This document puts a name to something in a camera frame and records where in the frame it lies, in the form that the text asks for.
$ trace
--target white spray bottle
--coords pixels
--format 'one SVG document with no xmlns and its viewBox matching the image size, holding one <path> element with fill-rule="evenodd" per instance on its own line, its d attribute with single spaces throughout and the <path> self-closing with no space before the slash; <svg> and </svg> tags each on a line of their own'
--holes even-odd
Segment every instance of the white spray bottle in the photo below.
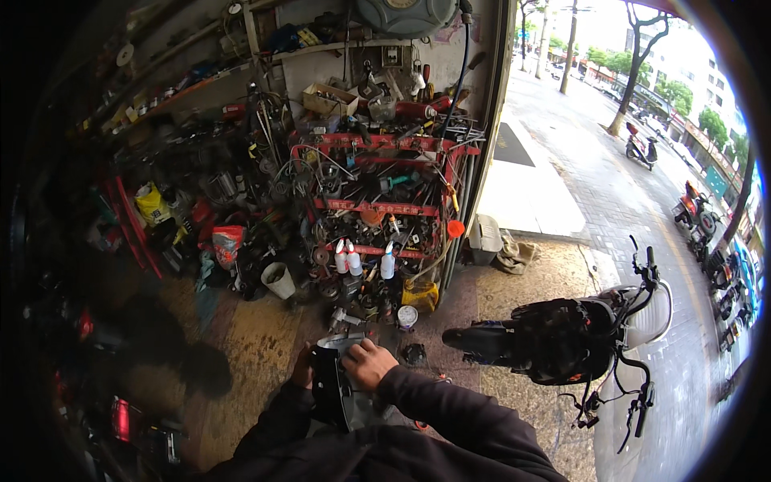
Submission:
<svg viewBox="0 0 771 482">
<path fill-rule="evenodd" d="M 362 273 L 362 259 L 354 249 L 350 239 L 346 239 L 345 243 L 345 246 L 348 248 L 348 269 L 351 270 L 352 275 L 359 276 Z"/>
<path fill-rule="evenodd" d="M 396 263 L 396 258 L 393 257 L 393 241 L 388 243 L 385 247 L 385 254 L 380 258 L 380 276 L 383 279 L 393 278 L 393 265 Z"/>
<path fill-rule="evenodd" d="M 343 251 L 344 248 L 345 240 L 341 239 L 337 245 L 337 248 L 335 249 L 335 267 L 337 268 L 337 272 L 341 275 L 344 275 L 348 272 L 348 263 L 345 262 L 345 252 Z"/>
</svg>

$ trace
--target white container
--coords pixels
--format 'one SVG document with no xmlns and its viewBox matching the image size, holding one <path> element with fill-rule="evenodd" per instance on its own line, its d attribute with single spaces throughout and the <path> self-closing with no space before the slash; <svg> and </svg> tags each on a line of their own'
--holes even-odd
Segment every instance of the white container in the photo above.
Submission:
<svg viewBox="0 0 771 482">
<path fill-rule="evenodd" d="M 341 239 L 337 248 L 335 248 L 335 268 L 337 268 L 337 272 L 341 275 L 348 272 L 348 259 L 343 252 L 344 247 L 345 240 Z"/>
<path fill-rule="evenodd" d="M 388 243 L 388 246 L 385 247 L 385 254 L 380 258 L 380 276 L 383 279 L 393 278 L 393 265 L 396 263 L 396 259 L 391 251 L 393 251 L 393 241 Z"/>
<path fill-rule="evenodd" d="M 348 245 L 348 269 L 354 276 L 359 276 L 362 273 L 362 259 L 359 257 L 359 253 L 353 248 L 353 243 L 350 239 L 345 240 Z"/>
<path fill-rule="evenodd" d="M 403 330 L 409 330 L 418 321 L 418 310 L 414 306 L 404 305 L 396 312 L 396 320 L 399 327 Z"/>
<path fill-rule="evenodd" d="M 284 263 L 270 263 L 260 276 L 262 284 L 274 292 L 281 299 L 286 299 L 295 293 L 295 283 Z"/>
</svg>

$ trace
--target person's arm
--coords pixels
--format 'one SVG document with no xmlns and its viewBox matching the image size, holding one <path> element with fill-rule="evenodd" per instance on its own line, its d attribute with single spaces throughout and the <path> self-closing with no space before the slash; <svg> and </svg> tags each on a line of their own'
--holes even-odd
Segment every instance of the person's arm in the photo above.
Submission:
<svg viewBox="0 0 771 482">
<path fill-rule="evenodd" d="M 365 389 L 458 447 L 534 474 L 556 473 L 538 446 L 535 429 L 495 398 L 410 372 L 368 339 L 351 347 L 349 355 L 343 365 Z"/>
<path fill-rule="evenodd" d="M 291 379 L 281 386 L 268 409 L 260 414 L 257 424 L 241 439 L 233 458 L 259 457 L 276 447 L 304 439 L 308 434 L 314 404 L 309 346 L 305 344 Z"/>
</svg>

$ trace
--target doormat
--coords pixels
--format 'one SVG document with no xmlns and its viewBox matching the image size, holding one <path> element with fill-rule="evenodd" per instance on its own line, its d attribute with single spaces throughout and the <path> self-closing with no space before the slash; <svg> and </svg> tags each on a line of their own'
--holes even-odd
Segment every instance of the doormat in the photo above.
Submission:
<svg viewBox="0 0 771 482">
<path fill-rule="evenodd" d="M 522 147 L 522 143 L 514 135 L 509 124 L 505 122 L 500 123 L 500 128 L 498 129 L 493 159 L 535 167 L 533 160 L 527 154 L 525 148 Z"/>
</svg>

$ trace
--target red plastic bag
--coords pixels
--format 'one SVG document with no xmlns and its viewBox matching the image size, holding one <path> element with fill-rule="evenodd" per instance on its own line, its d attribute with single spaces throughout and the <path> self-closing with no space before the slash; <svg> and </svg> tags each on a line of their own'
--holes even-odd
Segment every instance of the red plastic bag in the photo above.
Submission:
<svg viewBox="0 0 771 482">
<path fill-rule="evenodd" d="M 217 261 L 224 269 L 233 268 L 238 254 L 238 248 L 244 242 L 246 228 L 243 226 L 216 226 L 211 232 L 214 243 L 214 253 Z"/>
</svg>

